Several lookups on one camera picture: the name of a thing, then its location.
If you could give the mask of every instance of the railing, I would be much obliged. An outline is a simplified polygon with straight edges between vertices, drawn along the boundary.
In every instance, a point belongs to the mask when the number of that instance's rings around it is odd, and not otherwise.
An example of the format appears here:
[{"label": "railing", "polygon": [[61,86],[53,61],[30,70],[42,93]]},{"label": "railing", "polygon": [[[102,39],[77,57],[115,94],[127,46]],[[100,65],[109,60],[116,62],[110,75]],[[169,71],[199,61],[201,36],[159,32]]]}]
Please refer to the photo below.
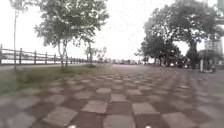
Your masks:
[{"label": "railing", "polygon": [[[47,52],[37,53],[34,52],[26,52],[23,51],[22,48],[18,51],[14,51],[12,49],[3,48],[0,45],[0,65],[13,65],[16,59],[17,65],[53,65],[53,64],[61,64],[61,58],[59,56],[49,55]],[[68,64],[82,64],[88,63],[86,59],[81,58],[72,58],[67,57],[64,59],[63,63]]]}]

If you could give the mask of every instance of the path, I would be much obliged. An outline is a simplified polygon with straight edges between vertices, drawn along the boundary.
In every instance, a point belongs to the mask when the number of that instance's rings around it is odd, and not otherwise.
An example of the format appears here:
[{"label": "path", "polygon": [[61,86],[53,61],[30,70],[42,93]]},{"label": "path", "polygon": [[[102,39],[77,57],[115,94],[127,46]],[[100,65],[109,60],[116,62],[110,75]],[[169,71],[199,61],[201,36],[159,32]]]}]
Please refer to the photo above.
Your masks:
[{"label": "path", "polygon": [[214,93],[223,77],[144,66],[113,70],[1,97],[0,128],[223,128],[224,96]]}]

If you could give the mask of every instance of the tree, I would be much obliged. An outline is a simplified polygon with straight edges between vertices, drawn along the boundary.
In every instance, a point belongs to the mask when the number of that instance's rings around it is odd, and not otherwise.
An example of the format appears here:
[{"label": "tree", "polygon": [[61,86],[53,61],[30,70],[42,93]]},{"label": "tree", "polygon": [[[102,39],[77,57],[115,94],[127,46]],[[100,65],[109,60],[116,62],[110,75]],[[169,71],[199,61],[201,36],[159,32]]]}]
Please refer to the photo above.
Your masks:
[{"label": "tree", "polygon": [[210,68],[210,60],[214,61],[214,58],[219,60],[223,59],[223,56],[214,50],[201,50],[198,52],[198,56],[200,59],[204,60],[207,69]]},{"label": "tree", "polygon": [[100,61],[100,63],[102,63],[103,62],[103,58],[104,58],[104,56],[105,56],[105,54],[106,54],[106,52],[107,52],[107,48],[106,47],[103,47],[103,49],[101,50],[98,50],[98,55],[97,55],[97,58],[98,58],[98,60]]},{"label": "tree", "polygon": [[95,56],[97,52],[98,52],[97,48],[91,48],[91,47],[86,48],[85,54],[87,57],[87,61],[90,62],[90,64],[92,64],[93,56]]},{"label": "tree", "polygon": [[218,0],[217,6],[218,6],[219,10],[221,10],[224,13],[224,1]]},{"label": "tree", "polygon": [[68,43],[91,43],[96,29],[109,17],[104,0],[41,0],[39,7],[43,21],[35,30],[44,45],[58,47],[62,69]]},{"label": "tree", "polygon": [[162,59],[164,59],[164,64],[169,67],[171,62],[176,60],[176,57],[180,55],[179,48],[172,43],[165,43],[162,36],[151,35],[148,33],[145,37],[145,41],[142,43],[142,51],[144,58],[154,58],[154,63],[159,59],[160,66],[162,64]]},{"label": "tree", "polygon": [[146,33],[153,33],[163,37],[166,43],[185,41],[190,47],[191,64],[195,68],[197,43],[202,39],[219,39],[216,19],[217,11],[196,0],[176,0],[170,6],[155,9],[149,19]]},{"label": "tree", "polygon": [[9,0],[12,8],[15,10],[14,15],[14,69],[16,71],[16,24],[19,13],[26,12],[28,7],[35,4],[34,0]]}]

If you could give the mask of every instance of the sky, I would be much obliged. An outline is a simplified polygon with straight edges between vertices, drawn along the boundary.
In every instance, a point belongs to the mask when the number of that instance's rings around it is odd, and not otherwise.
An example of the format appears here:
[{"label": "sky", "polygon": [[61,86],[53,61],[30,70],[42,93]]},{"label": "sky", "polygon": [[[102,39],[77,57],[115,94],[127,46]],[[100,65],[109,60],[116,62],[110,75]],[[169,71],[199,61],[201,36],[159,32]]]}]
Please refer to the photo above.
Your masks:
[{"label": "sky", "polygon": [[[157,7],[163,7],[174,0],[108,0],[107,11],[110,18],[107,24],[97,32],[94,37],[93,47],[102,49],[107,47],[107,58],[112,59],[138,59],[134,53],[140,47],[144,33],[144,23],[150,17],[152,11]],[[13,30],[14,30],[14,10],[11,8],[9,0],[1,0],[0,4],[0,35],[4,48],[13,49]],[[48,54],[58,54],[56,48],[43,46],[43,40],[37,38],[34,31],[42,19],[37,8],[30,8],[28,12],[19,15],[17,21],[16,48],[24,51]],[[188,46],[184,42],[177,42],[177,46],[185,55]],[[204,44],[198,45],[198,49],[203,49]],[[68,53],[72,57],[85,58],[85,46],[79,48],[72,44],[68,46]]]}]

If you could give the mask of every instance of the fence post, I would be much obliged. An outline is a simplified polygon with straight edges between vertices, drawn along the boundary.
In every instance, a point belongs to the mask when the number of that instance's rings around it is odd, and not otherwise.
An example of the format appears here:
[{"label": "fence post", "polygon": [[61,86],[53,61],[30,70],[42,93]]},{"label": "fence post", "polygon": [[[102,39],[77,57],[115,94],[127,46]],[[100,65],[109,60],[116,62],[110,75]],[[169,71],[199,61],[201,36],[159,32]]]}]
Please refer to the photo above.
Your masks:
[{"label": "fence post", "polygon": [[72,64],[72,57],[70,58],[70,64]]},{"label": "fence post", "polygon": [[19,64],[20,65],[22,64],[22,52],[23,52],[23,49],[20,48],[20,51],[19,51]]},{"label": "fence post", "polygon": [[56,64],[56,54],[54,54],[54,64]]},{"label": "fence post", "polygon": [[66,55],[66,65],[68,66],[68,56]]},{"label": "fence post", "polygon": [[37,51],[34,52],[34,64],[37,64]]},{"label": "fence post", "polygon": [[2,64],[2,44],[0,46],[0,65]]},{"label": "fence post", "polygon": [[47,64],[47,52],[45,54],[45,64]]}]

